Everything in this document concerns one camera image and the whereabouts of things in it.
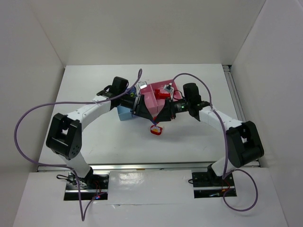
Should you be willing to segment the red flower printed lego piece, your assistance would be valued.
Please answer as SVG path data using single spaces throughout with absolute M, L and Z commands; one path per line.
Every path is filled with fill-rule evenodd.
M 152 125 L 152 126 L 150 127 L 150 132 L 151 132 L 152 134 L 154 134 L 154 135 L 157 135 L 157 136 L 159 136 L 159 135 L 162 134 L 162 131 L 160 130 L 160 128 L 159 128 L 157 125 Z

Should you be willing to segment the red stepped lego brick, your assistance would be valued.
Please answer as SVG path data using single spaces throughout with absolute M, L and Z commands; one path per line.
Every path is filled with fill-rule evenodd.
M 160 89 L 155 89 L 154 90 L 154 96 L 155 96 L 156 100 L 165 100 L 167 98 L 171 98 L 171 94 L 170 93 L 161 92 Z

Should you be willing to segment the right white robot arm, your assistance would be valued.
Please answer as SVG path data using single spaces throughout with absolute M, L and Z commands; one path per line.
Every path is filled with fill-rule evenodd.
M 227 151 L 225 156 L 207 167 L 205 181 L 218 185 L 219 179 L 264 155 L 264 149 L 256 125 L 233 119 L 215 109 L 209 102 L 203 101 L 195 83 L 183 86 L 184 98 L 173 101 L 165 99 L 164 107 L 154 118 L 155 122 L 168 122 L 176 114 L 188 112 L 199 122 L 221 131 Z

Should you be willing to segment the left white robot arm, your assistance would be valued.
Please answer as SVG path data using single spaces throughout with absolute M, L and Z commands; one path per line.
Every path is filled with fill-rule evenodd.
M 98 117 L 119 105 L 130 108 L 132 113 L 139 117 L 153 120 L 146 107 L 144 96 L 131 96 L 126 93 L 127 86 L 128 80 L 114 77 L 111 85 L 97 93 L 92 104 L 86 104 L 68 114 L 57 113 L 52 119 L 46 146 L 60 156 L 87 186 L 98 181 L 98 177 L 93 174 L 93 169 L 80 152 L 83 130 Z

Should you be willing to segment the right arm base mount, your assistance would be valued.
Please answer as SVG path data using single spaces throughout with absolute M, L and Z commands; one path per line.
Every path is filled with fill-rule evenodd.
M 222 179 L 207 168 L 206 172 L 192 172 L 192 178 L 187 182 L 193 185 L 195 199 L 237 196 L 232 174 Z

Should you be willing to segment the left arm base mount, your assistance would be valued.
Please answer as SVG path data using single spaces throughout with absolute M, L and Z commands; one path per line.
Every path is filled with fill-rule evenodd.
M 68 173 L 68 175 L 57 175 L 58 180 L 66 182 L 64 191 L 64 201 L 78 201 L 78 185 L 76 178 L 73 173 Z M 102 173 L 94 176 L 91 183 L 84 183 L 80 181 L 80 193 L 82 201 L 89 201 L 94 196 L 95 200 L 104 201 L 108 199 L 108 183 L 109 183 L 109 173 Z

